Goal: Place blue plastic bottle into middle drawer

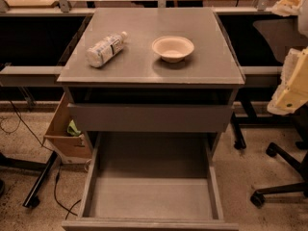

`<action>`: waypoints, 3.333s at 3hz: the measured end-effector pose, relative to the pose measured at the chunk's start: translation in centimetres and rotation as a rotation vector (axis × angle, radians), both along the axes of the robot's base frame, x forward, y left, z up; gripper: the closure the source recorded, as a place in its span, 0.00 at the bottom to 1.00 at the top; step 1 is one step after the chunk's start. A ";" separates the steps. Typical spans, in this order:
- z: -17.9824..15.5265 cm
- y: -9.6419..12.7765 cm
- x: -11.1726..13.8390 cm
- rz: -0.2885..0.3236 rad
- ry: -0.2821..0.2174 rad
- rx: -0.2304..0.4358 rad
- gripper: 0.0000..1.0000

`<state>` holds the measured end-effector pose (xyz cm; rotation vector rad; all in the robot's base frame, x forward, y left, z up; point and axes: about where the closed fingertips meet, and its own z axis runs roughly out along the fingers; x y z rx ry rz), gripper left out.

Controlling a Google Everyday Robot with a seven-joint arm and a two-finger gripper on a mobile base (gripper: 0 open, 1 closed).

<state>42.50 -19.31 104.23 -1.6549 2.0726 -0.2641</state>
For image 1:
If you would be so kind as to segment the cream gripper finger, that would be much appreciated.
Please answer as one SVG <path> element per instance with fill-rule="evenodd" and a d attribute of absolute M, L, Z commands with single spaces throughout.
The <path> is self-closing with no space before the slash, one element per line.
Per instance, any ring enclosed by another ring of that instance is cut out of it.
<path fill-rule="evenodd" d="M 267 110 L 279 116 L 293 114 L 308 102 L 308 48 L 289 51 L 280 80 Z"/>

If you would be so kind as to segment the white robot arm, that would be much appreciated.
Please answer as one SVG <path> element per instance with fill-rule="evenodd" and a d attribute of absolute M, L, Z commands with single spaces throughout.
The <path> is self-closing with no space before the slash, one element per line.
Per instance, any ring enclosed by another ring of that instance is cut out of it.
<path fill-rule="evenodd" d="M 296 15 L 299 33 L 308 37 L 308 0 L 280 0 L 271 11 L 280 16 Z M 267 110 L 271 114 L 285 116 L 308 103 L 308 47 L 289 50 L 280 79 Z"/>

